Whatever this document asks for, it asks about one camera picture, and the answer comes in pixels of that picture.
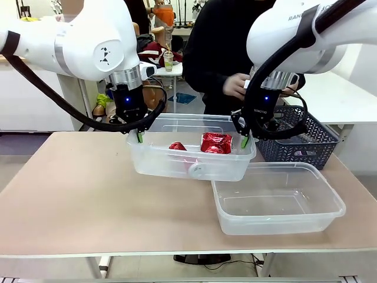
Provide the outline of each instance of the clear plastic container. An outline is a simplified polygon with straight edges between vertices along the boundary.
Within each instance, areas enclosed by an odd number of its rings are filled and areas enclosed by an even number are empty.
[[[346,212],[339,195],[307,163],[250,163],[241,181],[212,187],[228,235],[319,232]]]
[[[230,134],[232,152],[201,152],[201,135],[207,132]],[[143,143],[137,142],[134,131],[127,142],[135,170],[155,176],[234,182],[243,178],[250,160],[256,156],[253,138],[241,149],[242,137],[230,116],[161,114],[145,132]],[[169,149],[174,142],[181,142],[187,151]]]

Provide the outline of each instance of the gray basket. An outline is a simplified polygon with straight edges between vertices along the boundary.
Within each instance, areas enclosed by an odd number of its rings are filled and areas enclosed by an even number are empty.
[[[278,106],[274,113],[280,121],[279,130],[286,130],[301,119],[303,108]],[[310,114],[306,126],[306,134],[288,140],[260,140],[256,145],[267,162],[306,162],[322,170],[339,139]]]

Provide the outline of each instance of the blue mat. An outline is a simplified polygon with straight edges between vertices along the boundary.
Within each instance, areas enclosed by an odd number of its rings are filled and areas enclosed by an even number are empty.
[[[193,101],[196,96],[192,96],[191,94],[187,93],[177,93],[177,102],[182,104],[188,104]],[[168,101],[174,101],[173,96],[168,99]]]

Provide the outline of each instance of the plastic cup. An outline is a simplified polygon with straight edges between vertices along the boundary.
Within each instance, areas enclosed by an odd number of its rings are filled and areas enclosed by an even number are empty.
[[[173,53],[166,51],[164,53],[165,70],[171,72],[173,70]]]

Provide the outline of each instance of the red object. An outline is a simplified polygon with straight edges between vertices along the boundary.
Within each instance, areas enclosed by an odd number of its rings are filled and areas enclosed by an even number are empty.
[[[169,149],[176,149],[176,150],[186,150],[187,149],[183,146],[183,144],[181,144],[179,141],[175,142],[175,143],[172,143],[170,146],[169,146]]]
[[[179,141],[176,141],[175,143],[172,143],[169,146],[169,149],[185,150],[185,151],[187,151],[187,149]],[[185,170],[186,170],[187,173],[190,171],[190,167],[192,165],[195,165],[195,164],[198,163],[198,160],[196,158],[194,158],[194,157],[174,156],[173,159],[175,159],[176,161],[179,161],[179,162],[183,162],[184,168],[185,168]]]
[[[204,133],[201,137],[201,151],[229,154],[232,152],[232,136],[229,134]]]

